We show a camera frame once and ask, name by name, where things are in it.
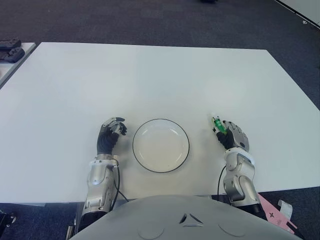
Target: gray carpet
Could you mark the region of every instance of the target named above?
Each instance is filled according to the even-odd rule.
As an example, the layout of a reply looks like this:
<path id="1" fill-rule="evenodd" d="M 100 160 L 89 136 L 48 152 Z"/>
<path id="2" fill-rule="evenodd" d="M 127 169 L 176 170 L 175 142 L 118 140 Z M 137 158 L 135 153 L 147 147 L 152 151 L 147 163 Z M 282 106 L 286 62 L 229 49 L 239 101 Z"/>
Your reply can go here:
<path id="1" fill-rule="evenodd" d="M 320 31 L 273 0 L 2 0 L 0 17 L 0 39 L 24 42 L 267 49 L 320 109 Z M 305 238 L 320 239 L 319 187 L 262 195 L 291 203 Z M 0 209 L 18 214 L 4 240 L 62 240 L 76 211 L 73 203 Z"/>

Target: white tabletop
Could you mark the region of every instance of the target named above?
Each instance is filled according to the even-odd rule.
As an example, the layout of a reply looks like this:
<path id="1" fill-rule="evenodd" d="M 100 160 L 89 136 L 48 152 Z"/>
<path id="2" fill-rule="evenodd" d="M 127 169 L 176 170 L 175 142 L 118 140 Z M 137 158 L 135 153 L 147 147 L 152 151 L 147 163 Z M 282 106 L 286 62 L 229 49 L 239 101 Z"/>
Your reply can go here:
<path id="1" fill-rule="evenodd" d="M 36 47 L 34 42 L 23 42 L 21 44 L 24 50 L 24 56 L 16 63 L 0 62 L 0 85 L 5 82 L 10 75 L 23 63 L 23 61 L 29 56 L 32 49 Z"/>
<path id="2" fill-rule="evenodd" d="M 128 127 L 113 151 L 128 198 L 216 194 L 224 148 L 211 112 L 247 133 L 257 191 L 319 186 L 320 112 L 266 50 L 43 42 L 0 89 L 0 202 L 83 202 L 112 116 Z M 190 141 L 172 172 L 133 155 L 134 133 L 155 118 Z"/>

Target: black cable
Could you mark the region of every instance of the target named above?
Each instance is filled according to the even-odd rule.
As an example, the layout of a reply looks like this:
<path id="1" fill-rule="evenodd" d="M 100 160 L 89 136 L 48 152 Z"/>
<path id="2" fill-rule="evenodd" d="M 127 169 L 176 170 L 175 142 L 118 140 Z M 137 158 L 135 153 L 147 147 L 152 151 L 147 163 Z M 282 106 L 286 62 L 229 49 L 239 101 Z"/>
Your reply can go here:
<path id="1" fill-rule="evenodd" d="M 126 198 L 126 196 L 122 192 L 119 191 L 119 193 L 126 200 L 126 202 L 128 203 L 129 202 L 128 198 Z"/>
<path id="2" fill-rule="evenodd" d="M 219 186 L 220 186 L 220 180 L 221 180 L 221 176 L 222 176 L 222 173 L 224 172 L 225 168 L 226 168 L 226 166 L 224 166 L 224 167 L 222 168 L 221 173 L 220 173 L 220 176 L 219 176 L 218 190 L 217 190 L 217 193 L 216 193 L 216 195 L 217 195 L 216 199 L 217 199 L 218 201 L 219 201 Z"/>
<path id="3" fill-rule="evenodd" d="M 116 181 L 113 181 L 115 188 L 118 190 L 117 185 L 116 185 Z M 126 200 L 126 202 L 128 203 L 129 200 L 128 198 L 126 198 L 126 196 L 119 190 L 119 194 Z"/>
<path id="4" fill-rule="evenodd" d="M 112 211 L 112 209 L 114 209 L 114 206 L 115 206 L 115 203 L 117 201 L 117 197 L 118 197 L 118 194 L 119 194 L 119 188 L 120 188 L 120 170 L 119 170 L 119 164 L 117 166 L 117 170 L 118 170 L 118 187 L 115 187 L 116 188 L 116 194 L 115 194 L 115 197 L 114 197 L 114 200 L 113 200 L 113 203 L 110 207 L 110 211 Z"/>

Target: small green bottle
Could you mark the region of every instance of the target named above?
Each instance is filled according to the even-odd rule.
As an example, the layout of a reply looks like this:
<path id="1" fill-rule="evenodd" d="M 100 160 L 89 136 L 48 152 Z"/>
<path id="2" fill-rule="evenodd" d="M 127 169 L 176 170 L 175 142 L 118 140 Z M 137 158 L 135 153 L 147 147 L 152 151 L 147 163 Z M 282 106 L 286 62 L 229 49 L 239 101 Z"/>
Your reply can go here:
<path id="1" fill-rule="evenodd" d="M 216 126 L 216 128 L 219 129 L 220 132 L 222 132 L 223 134 L 227 134 L 227 131 L 225 127 L 222 125 L 219 116 L 214 117 L 214 115 L 212 115 L 212 122 Z"/>

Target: silver metal arm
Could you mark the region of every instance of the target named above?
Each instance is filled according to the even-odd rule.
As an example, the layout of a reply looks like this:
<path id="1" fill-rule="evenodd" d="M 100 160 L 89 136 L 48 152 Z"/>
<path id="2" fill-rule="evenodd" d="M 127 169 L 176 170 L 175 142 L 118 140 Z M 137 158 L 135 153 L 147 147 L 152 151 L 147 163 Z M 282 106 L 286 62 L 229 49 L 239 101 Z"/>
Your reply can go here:
<path id="1" fill-rule="evenodd" d="M 118 167 L 118 162 L 110 154 L 98 154 L 90 166 L 88 193 L 82 215 L 90 212 L 108 213 L 115 189 L 113 169 Z"/>
<path id="2" fill-rule="evenodd" d="M 226 176 L 223 187 L 235 207 L 260 204 L 253 185 L 255 166 L 252 156 L 241 147 L 233 147 L 224 154 Z"/>

